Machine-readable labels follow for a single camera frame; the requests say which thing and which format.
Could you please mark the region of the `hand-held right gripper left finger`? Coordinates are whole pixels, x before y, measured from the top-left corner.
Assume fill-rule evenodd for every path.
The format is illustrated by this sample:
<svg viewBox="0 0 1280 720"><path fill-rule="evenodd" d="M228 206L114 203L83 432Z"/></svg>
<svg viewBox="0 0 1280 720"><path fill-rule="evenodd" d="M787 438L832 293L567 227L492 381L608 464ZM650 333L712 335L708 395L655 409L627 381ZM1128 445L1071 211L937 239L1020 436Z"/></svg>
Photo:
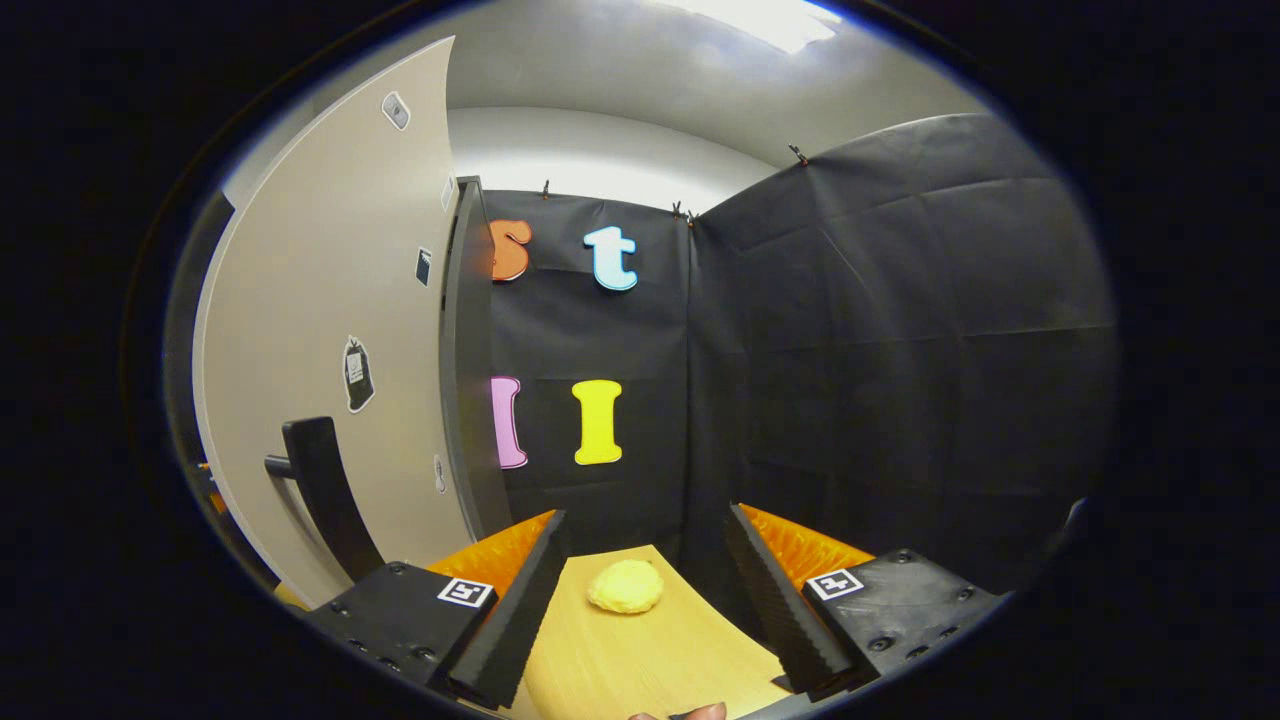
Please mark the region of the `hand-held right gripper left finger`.
<svg viewBox="0 0 1280 720"><path fill-rule="evenodd" d="M410 685L508 707L568 559L564 521L550 510L429 568L388 562L305 621Z"/></svg>

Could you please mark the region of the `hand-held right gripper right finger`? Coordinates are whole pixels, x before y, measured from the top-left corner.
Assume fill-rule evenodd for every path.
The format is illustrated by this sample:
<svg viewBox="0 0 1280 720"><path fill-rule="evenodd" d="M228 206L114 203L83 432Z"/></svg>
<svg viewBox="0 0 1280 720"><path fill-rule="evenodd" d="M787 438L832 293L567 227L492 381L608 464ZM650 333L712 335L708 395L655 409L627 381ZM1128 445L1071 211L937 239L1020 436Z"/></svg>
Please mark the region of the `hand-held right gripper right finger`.
<svg viewBox="0 0 1280 720"><path fill-rule="evenodd" d="M814 701L922 664L1007 600L915 550L872 556L746 503L724 536L790 688Z"/></svg>

